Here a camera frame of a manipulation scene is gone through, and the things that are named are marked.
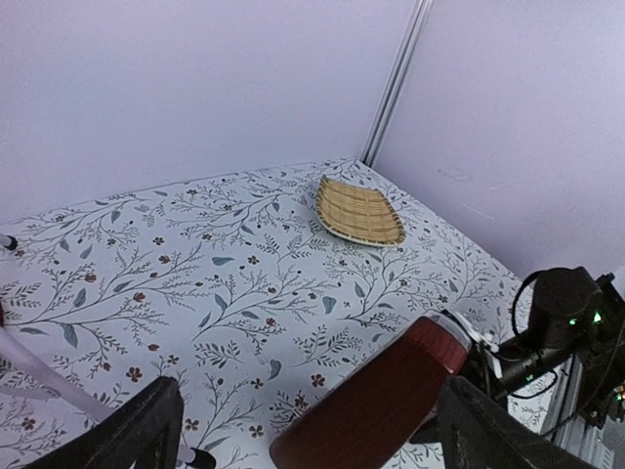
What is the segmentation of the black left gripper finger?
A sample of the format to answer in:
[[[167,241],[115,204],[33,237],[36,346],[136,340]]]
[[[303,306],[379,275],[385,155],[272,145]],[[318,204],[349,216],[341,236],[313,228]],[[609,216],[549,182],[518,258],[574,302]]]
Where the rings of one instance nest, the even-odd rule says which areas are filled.
[[[36,468],[173,468],[184,402],[176,379],[159,377],[102,423],[28,463]]]

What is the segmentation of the clear plastic metronome cover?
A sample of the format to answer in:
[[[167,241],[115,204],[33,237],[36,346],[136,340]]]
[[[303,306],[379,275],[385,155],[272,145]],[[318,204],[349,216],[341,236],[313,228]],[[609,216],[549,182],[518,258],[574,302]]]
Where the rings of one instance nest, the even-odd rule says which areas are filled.
[[[493,342],[493,336],[479,332],[460,312],[441,310],[426,313],[426,317],[450,333],[467,351],[480,343],[488,352],[499,351],[498,345]]]

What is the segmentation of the dark red wooden metronome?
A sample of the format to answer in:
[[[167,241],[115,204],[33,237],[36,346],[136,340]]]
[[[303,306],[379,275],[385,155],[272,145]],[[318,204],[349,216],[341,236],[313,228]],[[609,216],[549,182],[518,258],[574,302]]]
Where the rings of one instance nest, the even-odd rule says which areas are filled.
[[[436,407],[473,345],[455,321],[422,316],[270,446],[278,468],[381,468]]]

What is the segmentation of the white tripod music stand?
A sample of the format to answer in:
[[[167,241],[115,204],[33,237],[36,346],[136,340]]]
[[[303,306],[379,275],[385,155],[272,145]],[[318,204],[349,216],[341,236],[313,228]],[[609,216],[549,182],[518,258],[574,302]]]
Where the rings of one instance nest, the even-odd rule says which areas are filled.
[[[13,236],[1,234],[2,249],[15,251],[17,247],[18,241]],[[24,347],[6,330],[5,321],[6,311],[1,300],[1,356],[7,358],[18,369],[34,377],[40,383],[41,388],[35,391],[25,391],[1,385],[1,393],[42,401],[63,399],[98,422],[106,420],[113,414],[111,407],[70,384]],[[215,458],[209,452],[184,445],[179,446],[178,460],[191,468],[215,468],[216,466]]]

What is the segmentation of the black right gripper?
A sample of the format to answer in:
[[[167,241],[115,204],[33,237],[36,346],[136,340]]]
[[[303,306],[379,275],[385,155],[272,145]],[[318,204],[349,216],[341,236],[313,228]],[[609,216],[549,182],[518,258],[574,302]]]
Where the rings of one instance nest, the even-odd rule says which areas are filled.
[[[550,368],[552,350],[506,341],[497,354],[499,382],[514,394]],[[446,468],[592,469],[577,456],[529,431],[467,379],[447,377],[437,404]]]

